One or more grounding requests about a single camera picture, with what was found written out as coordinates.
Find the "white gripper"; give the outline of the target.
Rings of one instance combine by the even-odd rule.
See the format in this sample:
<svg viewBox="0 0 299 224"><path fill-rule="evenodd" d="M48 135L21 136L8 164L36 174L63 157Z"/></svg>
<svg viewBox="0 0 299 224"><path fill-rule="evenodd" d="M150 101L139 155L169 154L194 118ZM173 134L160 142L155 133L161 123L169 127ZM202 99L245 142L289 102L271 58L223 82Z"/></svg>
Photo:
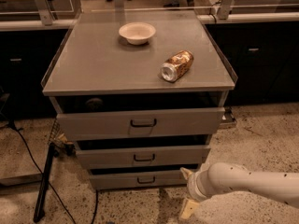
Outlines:
<svg viewBox="0 0 299 224"><path fill-rule="evenodd" d="M209 193L209 184L207 170L197 170L193 172L187 168L181 167L180 171L187 180L187 191L191 197L185 198L182 202L179 217L188 219L198 208L199 202L205 201L211 197Z"/></svg>

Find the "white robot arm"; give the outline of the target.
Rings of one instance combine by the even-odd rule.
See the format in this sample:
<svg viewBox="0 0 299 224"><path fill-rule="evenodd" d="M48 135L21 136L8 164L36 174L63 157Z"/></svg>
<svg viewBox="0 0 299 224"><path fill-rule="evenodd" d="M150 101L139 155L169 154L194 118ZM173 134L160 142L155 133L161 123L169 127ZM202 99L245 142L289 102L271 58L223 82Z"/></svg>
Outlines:
<svg viewBox="0 0 299 224"><path fill-rule="evenodd" d="M246 191L292 207L299 207L299 174L253 172L246 167L217 162L204 171L180 168L187 181L188 196L179 216L188 219L199 204L215 195Z"/></svg>

